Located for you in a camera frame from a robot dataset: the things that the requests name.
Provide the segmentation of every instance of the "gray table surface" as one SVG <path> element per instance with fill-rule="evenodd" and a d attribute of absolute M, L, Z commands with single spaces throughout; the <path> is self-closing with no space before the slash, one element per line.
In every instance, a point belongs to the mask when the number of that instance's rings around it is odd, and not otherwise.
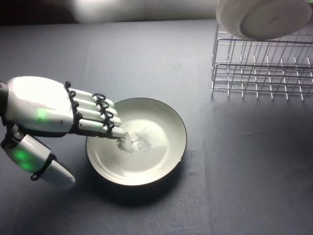
<path fill-rule="evenodd" d="M 97 186 L 84 137 L 42 138 L 76 177 L 70 190 L 30 181 L 1 149 L 0 234 L 311 235 L 312 99 L 225 92 L 212 99 L 215 25 L 1 27 L 1 80 L 35 75 L 115 102 L 161 100 L 181 115 L 188 144 L 168 190 L 138 204 Z"/>

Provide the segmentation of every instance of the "gray smudge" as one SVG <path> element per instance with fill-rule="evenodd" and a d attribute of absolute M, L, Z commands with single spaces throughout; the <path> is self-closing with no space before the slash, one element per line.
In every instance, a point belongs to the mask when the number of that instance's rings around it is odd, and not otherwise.
<path fill-rule="evenodd" d="M 117 147 L 127 153 L 133 153 L 135 151 L 148 152 L 151 150 L 151 144 L 148 142 L 147 134 L 126 132 L 124 136 L 116 140 Z"/>

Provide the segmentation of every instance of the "dish rack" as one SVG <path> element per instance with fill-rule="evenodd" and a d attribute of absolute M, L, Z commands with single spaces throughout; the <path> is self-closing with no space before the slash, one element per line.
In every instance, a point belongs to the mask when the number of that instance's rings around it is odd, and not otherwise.
<path fill-rule="evenodd" d="M 212 96 L 231 93 L 268 94 L 273 99 L 313 95 L 313 27 L 275 40 L 233 37 L 217 25 L 212 60 Z"/>

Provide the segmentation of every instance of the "white bowl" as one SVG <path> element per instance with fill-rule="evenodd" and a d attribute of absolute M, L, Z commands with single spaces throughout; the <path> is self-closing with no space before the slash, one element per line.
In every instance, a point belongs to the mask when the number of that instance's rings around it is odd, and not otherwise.
<path fill-rule="evenodd" d="M 232 35 L 255 40 L 275 39 L 300 30 L 311 18 L 304 0 L 220 0 L 218 22 Z"/>
<path fill-rule="evenodd" d="M 186 128 L 168 105 L 148 98 L 120 101 L 123 138 L 87 137 L 86 152 L 94 169 L 109 181 L 138 186 L 157 181 L 181 161 Z"/>

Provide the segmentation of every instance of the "white robotic hand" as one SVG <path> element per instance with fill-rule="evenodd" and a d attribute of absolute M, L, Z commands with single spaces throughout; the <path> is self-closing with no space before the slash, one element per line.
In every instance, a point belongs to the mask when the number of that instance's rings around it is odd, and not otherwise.
<path fill-rule="evenodd" d="M 64 188 L 74 185 L 75 178 L 34 136 L 77 134 L 117 139 L 124 135 L 114 104 L 104 95 L 42 77 L 0 81 L 0 116 L 7 128 L 1 143 L 6 154 L 33 173 L 31 180 L 41 178 Z"/>

